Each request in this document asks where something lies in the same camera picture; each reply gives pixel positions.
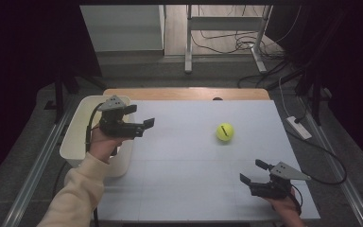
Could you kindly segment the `white plastic bin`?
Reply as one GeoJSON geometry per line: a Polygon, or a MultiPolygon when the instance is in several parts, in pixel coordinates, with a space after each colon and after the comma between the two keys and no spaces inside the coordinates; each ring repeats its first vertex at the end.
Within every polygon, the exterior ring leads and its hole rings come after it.
{"type": "MultiPolygon", "coordinates": [[[[94,108],[109,98],[110,96],[87,96],[78,104],[60,146],[60,156],[72,167],[79,166],[85,158],[86,129],[94,108]]],[[[108,177],[121,177],[128,171],[132,147],[133,141],[128,140],[117,149],[117,154],[110,158],[108,177]]]]}

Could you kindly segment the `white power strip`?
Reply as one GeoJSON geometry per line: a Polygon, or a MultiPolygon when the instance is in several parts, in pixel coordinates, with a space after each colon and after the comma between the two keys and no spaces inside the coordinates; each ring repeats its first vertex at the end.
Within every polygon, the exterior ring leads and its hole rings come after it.
{"type": "Polygon", "coordinates": [[[303,124],[295,116],[289,116],[286,119],[286,121],[303,140],[307,140],[312,137],[312,134],[303,126],[303,124]]]}

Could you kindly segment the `white cabinet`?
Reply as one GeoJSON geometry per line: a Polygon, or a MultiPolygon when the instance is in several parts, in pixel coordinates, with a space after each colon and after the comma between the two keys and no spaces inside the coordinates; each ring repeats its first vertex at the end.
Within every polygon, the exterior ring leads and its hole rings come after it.
{"type": "Polygon", "coordinates": [[[164,5],[81,6],[96,52],[164,49],[164,5]]]}

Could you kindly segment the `white table board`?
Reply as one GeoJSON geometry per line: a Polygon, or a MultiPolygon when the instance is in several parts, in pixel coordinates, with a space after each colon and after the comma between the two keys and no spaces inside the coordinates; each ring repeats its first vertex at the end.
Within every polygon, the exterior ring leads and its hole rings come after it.
{"type": "Polygon", "coordinates": [[[105,181],[102,220],[119,222],[238,222],[275,220],[265,200],[251,195],[242,173],[266,183],[260,159],[299,164],[271,100],[139,101],[134,118],[154,118],[133,141],[130,166],[105,181]],[[216,128],[230,123],[223,142],[216,128]]]}

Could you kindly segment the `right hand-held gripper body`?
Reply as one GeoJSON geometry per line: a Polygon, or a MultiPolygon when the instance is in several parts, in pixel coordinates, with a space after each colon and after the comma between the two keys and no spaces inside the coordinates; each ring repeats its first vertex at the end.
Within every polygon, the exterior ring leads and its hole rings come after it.
{"type": "Polygon", "coordinates": [[[268,199],[284,199],[290,194],[291,180],[310,181],[311,177],[283,162],[271,165],[268,183],[253,183],[249,186],[253,196],[268,199]]]}

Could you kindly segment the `person's right hand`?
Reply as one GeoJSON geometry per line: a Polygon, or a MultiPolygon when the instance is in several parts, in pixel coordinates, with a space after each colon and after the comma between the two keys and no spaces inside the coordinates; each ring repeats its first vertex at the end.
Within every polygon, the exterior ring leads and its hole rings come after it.
{"type": "Polygon", "coordinates": [[[268,199],[268,202],[280,216],[285,227],[306,227],[297,211],[295,202],[290,197],[282,200],[268,199]]]}

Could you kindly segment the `yellow tennis ball black mark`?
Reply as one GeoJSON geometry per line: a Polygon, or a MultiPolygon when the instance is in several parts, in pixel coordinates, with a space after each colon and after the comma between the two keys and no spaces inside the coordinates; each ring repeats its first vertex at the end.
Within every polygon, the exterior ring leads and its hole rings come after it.
{"type": "Polygon", "coordinates": [[[230,123],[221,123],[216,128],[216,137],[223,142],[230,141],[233,135],[234,129],[230,123]]]}

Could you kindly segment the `black stand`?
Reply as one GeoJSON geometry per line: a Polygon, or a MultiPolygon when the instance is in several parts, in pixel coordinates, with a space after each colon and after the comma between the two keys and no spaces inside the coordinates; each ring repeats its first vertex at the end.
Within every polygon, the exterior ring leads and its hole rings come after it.
{"type": "Polygon", "coordinates": [[[55,99],[48,101],[44,106],[46,110],[56,111],[55,124],[59,123],[64,116],[63,89],[66,89],[70,94],[77,94],[79,91],[77,77],[85,79],[101,90],[108,88],[104,82],[98,80],[98,78],[102,77],[98,63],[89,69],[81,69],[75,65],[66,65],[59,68],[54,80],[55,99]]]}
{"type": "Polygon", "coordinates": [[[309,62],[303,68],[302,77],[295,88],[298,96],[308,95],[310,102],[310,113],[313,120],[318,126],[321,125],[320,121],[320,103],[328,101],[328,97],[323,97],[322,94],[322,75],[320,70],[313,62],[309,62]]]}

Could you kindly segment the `aluminium floor rail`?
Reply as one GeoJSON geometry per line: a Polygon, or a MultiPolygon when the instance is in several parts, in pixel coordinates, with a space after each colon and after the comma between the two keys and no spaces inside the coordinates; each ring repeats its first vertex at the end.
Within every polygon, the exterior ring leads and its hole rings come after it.
{"type": "Polygon", "coordinates": [[[71,98],[65,102],[64,114],[60,118],[58,123],[55,123],[50,130],[47,139],[45,140],[37,158],[35,159],[30,171],[28,172],[26,179],[17,194],[12,206],[9,209],[7,216],[4,219],[1,227],[18,227],[24,213],[31,201],[31,198],[37,188],[37,185],[43,175],[46,165],[50,159],[50,156],[60,138],[60,134],[65,124],[71,118],[71,114],[77,105],[76,101],[71,98]]]}
{"type": "MultiPolygon", "coordinates": [[[[314,136],[320,143],[320,146],[325,148],[327,151],[330,151],[332,154],[335,154],[335,150],[328,140],[323,128],[317,124],[309,112],[306,112],[305,118],[307,119],[314,136]]],[[[343,169],[343,164],[340,164],[335,158],[331,156],[326,156],[326,159],[335,176],[340,180],[343,177],[343,173],[345,172],[343,169]]],[[[358,190],[354,187],[353,181],[347,177],[346,181],[340,185],[340,188],[345,195],[350,207],[352,208],[358,223],[361,227],[363,227],[363,200],[359,195],[358,190]]]]}

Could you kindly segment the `wooden table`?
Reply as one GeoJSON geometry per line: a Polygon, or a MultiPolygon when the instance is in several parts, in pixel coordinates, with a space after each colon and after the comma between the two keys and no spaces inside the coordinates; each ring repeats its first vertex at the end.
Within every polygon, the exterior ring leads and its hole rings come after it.
{"type": "Polygon", "coordinates": [[[104,96],[127,96],[132,100],[270,100],[265,89],[235,88],[117,88],[107,89],[104,96]]]}

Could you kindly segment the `person's left hand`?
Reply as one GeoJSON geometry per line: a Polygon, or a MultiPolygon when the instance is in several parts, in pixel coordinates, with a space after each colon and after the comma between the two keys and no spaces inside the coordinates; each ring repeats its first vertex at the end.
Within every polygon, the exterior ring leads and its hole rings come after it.
{"type": "Polygon", "coordinates": [[[92,128],[89,153],[99,161],[108,163],[112,152],[122,145],[126,138],[113,138],[107,136],[98,126],[92,128]]]}

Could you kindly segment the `white metal desk frame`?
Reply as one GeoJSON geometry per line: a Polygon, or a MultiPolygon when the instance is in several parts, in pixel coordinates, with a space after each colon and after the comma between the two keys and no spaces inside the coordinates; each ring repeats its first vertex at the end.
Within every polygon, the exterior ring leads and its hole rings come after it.
{"type": "Polygon", "coordinates": [[[188,5],[187,12],[187,33],[184,72],[192,72],[192,31],[209,30],[209,31],[253,31],[257,33],[254,44],[250,45],[251,54],[260,73],[266,73],[267,68],[260,56],[260,43],[265,34],[268,25],[271,6],[264,6],[261,17],[215,17],[215,16],[193,16],[192,6],[188,5]]]}

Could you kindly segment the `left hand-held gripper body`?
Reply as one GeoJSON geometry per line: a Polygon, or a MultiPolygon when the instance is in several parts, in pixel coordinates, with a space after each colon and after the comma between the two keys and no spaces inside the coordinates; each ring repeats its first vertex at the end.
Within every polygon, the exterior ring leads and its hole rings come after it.
{"type": "Polygon", "coordinates": [[[145,131],[144,124],[128,123],[123,117],[123,109],[126,105],[118,96],[109,97],[99,108],[101,117],[99,128],[113,138],[142,137],[145,131]]]}

